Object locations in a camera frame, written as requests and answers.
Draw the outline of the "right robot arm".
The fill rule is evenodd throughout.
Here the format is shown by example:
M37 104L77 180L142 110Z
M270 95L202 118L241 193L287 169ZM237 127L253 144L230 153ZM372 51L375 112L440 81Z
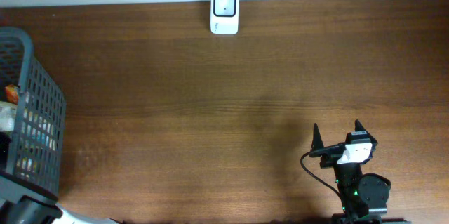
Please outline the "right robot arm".
M373 158L378 141L364 128L359 120L345 141L325 146L317 124L313 125L310 151L300 158L301 167L315 180L331 189L342 204L342 213L331 216L331 223L407 223L404 219L384 219L391 181L375 173L364 174L361 166ZM332 168L335 174L333 187L313 174L305 165L304 158L319 158L322 169Z

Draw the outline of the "white barcode scanner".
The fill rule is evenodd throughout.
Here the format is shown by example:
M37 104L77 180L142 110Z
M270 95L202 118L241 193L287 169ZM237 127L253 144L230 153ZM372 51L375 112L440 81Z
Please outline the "white barcode scanner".
M210 30L234 35L239 30L239 0L210 0Z

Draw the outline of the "grey plastic mesh basket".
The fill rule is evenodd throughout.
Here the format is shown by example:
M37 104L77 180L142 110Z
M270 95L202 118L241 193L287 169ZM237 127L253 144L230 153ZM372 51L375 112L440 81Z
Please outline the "grey plastic mesh basket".
M1 28L1 103L6 87L18 95L11 137L1 167L11 175L56 195L60 184L67 103L60 87L34 56L31 37L22 29Z

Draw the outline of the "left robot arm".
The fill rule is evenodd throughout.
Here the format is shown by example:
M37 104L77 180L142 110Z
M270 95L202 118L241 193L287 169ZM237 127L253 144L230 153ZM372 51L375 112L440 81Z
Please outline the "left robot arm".
M1 224L118 224L66 210L58 198L31 182L1 172Z

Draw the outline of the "orange tissue pack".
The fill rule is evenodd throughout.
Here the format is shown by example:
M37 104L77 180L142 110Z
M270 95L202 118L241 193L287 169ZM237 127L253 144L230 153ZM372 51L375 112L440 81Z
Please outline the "orange tissue pack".
M17 105L19 102L18 90L15 84L9 84L5 88L6 99L9 103Z

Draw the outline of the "packaged goods in basket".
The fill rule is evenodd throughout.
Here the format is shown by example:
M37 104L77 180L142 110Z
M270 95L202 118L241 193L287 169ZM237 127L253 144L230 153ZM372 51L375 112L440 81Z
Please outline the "packaged goods in basket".
M13 103L1 101L0 107L1 132L8 132L14 129L17 108L18 106Z

